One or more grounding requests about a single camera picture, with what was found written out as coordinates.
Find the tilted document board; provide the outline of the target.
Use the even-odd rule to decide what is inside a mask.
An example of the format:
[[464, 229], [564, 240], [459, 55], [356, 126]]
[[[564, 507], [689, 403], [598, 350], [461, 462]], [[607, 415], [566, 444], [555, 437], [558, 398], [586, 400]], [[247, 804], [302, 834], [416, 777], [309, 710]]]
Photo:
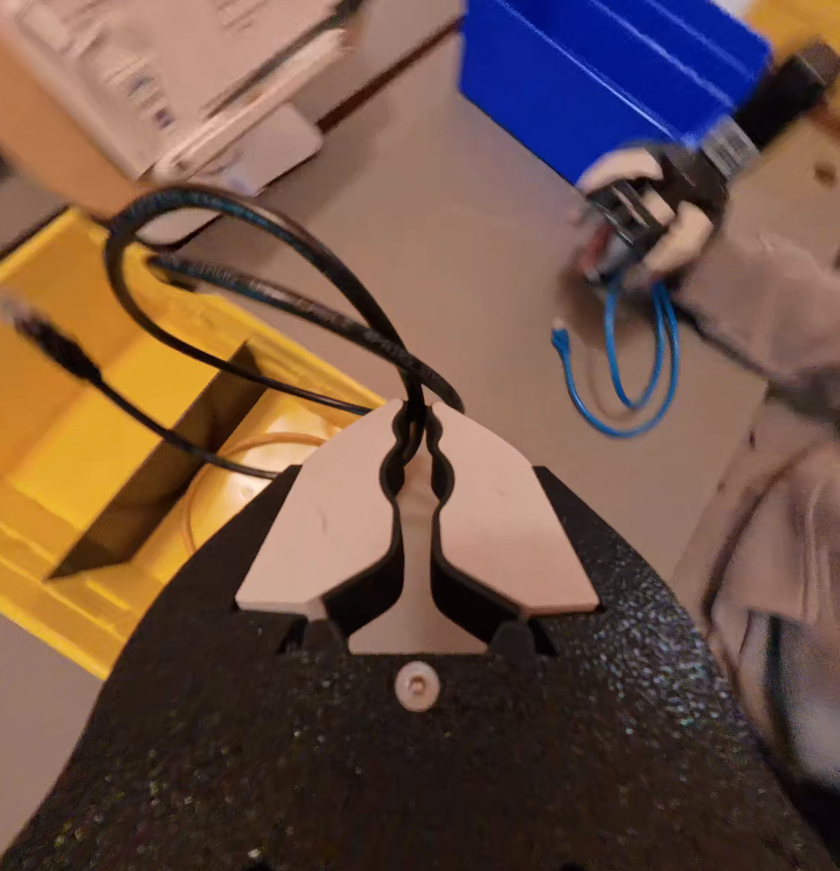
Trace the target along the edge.
[[120, 211], [144, 189], [184, 182], [126, 176], [1, 37], [0, 148], [47, 189], [99, 216]]

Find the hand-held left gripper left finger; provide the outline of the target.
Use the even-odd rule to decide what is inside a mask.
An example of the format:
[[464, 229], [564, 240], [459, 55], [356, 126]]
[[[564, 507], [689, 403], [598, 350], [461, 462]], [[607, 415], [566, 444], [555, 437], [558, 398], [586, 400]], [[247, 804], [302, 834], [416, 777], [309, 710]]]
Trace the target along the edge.
[[246, 612], [327, 619], [349, 637], [404, 589], [396, 496], [404, 484], [404, 402], [388, 401], [301, 466], [235, 603]]

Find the white stand base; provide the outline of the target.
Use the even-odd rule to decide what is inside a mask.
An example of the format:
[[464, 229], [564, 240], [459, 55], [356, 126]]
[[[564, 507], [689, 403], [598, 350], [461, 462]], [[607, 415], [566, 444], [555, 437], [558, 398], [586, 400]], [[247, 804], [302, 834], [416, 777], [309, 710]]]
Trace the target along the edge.
[[[180, 181], [254, 199], [286, 173], [314, 157], [323, 136], [294, 106], [269, 115], [225, 151]], [[150, 221], [139, 235], [152, 246], [182, 246], [219, 218], [216, 212], [183, 209]]]

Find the grey desk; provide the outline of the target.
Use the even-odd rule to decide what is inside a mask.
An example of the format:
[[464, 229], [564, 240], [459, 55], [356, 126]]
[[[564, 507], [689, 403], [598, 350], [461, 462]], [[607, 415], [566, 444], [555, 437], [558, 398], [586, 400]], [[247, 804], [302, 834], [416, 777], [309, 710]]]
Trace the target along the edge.
[[469, 415], [541, 466], [602, 609], [556, 656], [285, 649], [232, 566], [265, 490], [167, 585], [0, 869], [835, 869], [667, 582], [764, 388], [692, 330], [667, 422], [603, 445], [549, 343], [575, 243], [565, 183], [456, 93], [449, 37], [270, 196], [367, 281]]

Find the blue plastic bin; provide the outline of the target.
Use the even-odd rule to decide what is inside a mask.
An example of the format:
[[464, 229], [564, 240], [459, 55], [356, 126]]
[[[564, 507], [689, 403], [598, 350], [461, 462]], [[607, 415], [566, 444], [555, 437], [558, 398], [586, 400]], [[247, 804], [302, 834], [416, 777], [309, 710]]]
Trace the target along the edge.
[[715, 2], [464, 5], [460, 91], [570, 183], [620, 148], [697, 147], [771, 60], [766, 38]]

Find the black bin divider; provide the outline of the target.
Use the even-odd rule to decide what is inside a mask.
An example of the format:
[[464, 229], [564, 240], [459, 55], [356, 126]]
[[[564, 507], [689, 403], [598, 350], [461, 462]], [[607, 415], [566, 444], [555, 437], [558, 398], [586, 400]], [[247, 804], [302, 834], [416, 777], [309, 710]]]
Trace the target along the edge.
[[[141, 336], [99, 364], [122, 396], [209, 452], [225, 445], [264, 393]], [[73, 385], [26, 472], [41, 504], [73, 528], [49, 582], [129, 562], [203, 466], [90, 385]]]

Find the black network splitter box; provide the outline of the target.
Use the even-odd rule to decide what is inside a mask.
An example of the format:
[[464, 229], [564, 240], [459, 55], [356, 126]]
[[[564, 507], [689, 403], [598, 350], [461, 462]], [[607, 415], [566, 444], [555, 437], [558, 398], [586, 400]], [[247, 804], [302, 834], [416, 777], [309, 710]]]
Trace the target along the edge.
[[653, 180], [621, 180], [589, 197], [602, 222], [610, 226], [608, 242], [589, 273], [597, 282], [621, 277], [665, 234], [674, 210], [656, 187]]

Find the yellow plastic bin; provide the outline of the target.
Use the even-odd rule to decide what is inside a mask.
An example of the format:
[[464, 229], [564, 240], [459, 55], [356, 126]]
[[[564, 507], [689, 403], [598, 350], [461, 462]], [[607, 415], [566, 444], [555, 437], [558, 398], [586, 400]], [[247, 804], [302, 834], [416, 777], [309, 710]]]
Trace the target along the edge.
[[[105, 229], [66, 209], [0, 258], [0, 299], [30, 303], [159, 424], [230, 452], [266, 429], [324, 438], [356, 417], [216, 372], [161, 345], [112, 297]], [[0, 323], [0, 614], [105, 679], [189, 557], [266, 482], [204, 474]]]
[[754, 1], [745, 21], [768, 40], [776, 59], [815, 39], [840, 56], [840, 1]]

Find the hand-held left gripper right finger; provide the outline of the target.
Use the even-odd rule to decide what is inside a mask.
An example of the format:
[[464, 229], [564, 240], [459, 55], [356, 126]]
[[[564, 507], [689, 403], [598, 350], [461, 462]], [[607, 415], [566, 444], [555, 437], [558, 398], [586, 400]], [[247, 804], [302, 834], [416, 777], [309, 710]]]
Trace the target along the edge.
[[426, 444], [437, 498], [430, 591], [448, 620], [489, 646], [503, 626], [599, 608], [534, 466], [517, 449], [442, 401], [428, 408]]

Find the person's right forearm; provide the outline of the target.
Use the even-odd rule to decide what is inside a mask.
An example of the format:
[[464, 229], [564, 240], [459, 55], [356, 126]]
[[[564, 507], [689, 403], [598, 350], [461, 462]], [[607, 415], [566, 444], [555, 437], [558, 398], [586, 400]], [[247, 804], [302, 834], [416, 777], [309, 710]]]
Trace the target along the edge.
[[781, 239], [723, 237], [677, 299], [699, 332], [774, 394], [840, 429], [840, 272]]

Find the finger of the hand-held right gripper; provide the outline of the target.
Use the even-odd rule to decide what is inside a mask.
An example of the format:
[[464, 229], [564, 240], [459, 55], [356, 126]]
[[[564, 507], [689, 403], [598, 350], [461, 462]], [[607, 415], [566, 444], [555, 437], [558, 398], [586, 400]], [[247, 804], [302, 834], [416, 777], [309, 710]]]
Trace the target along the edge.
[[659, 280], [688, 267], [708, 245], [715, 225], [708, 214], [689, 201], [672, 208], [665, 201], [645, 201], [663, 233], [640, 261], [640, 280]]
[[645, 147], [633, 147], [609, 152], [596, 160], [579, 177], [577, 190], [584, 197], [620, 182], [660, 181], [664, 170]]

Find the printed instruction sheet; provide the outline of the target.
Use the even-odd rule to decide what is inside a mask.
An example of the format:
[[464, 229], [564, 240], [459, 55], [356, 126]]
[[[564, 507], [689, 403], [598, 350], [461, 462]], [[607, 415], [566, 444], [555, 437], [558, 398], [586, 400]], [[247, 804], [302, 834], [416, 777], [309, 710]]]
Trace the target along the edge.
[[131, 179], [188, 179], [340, 60], [358, 2], [0, 1], [0, 37]]

